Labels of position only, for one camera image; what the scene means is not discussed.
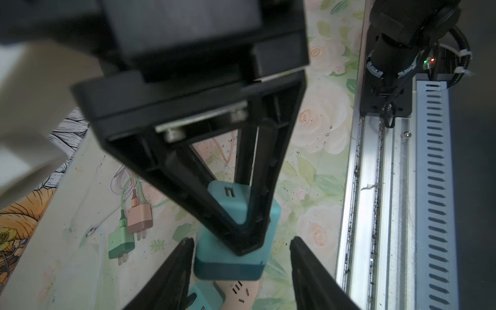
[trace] teal power strip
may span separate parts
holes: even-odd
[[[237,224],[246,221],[250,186],[223,181],[212,181],[210,194],[219,202]],[[204,280],[256,281],[261,278],[272,249],[281,207],[272,201],[270,223],[263,247],[243,256],[237,256],[203,225],[196,238],[194,274]]]

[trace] floral tablecloth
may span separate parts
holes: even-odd
[[[331,275],[335,270],[365,2],[305,5],[308,87],[276,187],[282,215],[253,310],[296,309],[289,252],[296,235]],[[195,147],[218,179],[232,181],[236,132]],[[10,276],[0,309],[121,309],[178,241],[195,237],[196,219],[168,201],[153,209],[153,227],[135,241],[128,261],[109,260],[126,173],[89,133]],[[143,191],[151,204],[166,199],[145,182]]]

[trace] usb port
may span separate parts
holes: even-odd
[[[234,197],[234,191],[232,188],[230,187],[225,187],[225,190],[226,190],[226,196],[227,197]]]

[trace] power socket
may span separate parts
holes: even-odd
[[[219,289],[226,296],[220,310],[249,310],[262,286],[262,279],[258,281],[215,281]]]

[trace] green cable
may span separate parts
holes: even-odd
[[[147,203],[146,202],[146,199],[145,199],[145,196],[143,195],[143,190],[141,189],[141,182],[138,180],[138,178],[136,176],[134,176],[134,179],[136,180],[136,184],[138,185],[139,194],[141,195],[141,200],[143,200],[143,203]],[[160,202],[159,204],[152,205],[151,207],[152,208],[160,207],[160,206],[164,205],[169,200],[170,200],[170,198],[167,198],[164,201]]]
[[[125,189],[127,188],[127,185],[129,184],[130,181],[131,181],[131,177],[129,177],[129,179],[127,179],[126,183],[124,184],[123,192],[121,194],[121,209],[122,210],[124,210],[124,193],[125,193]]]

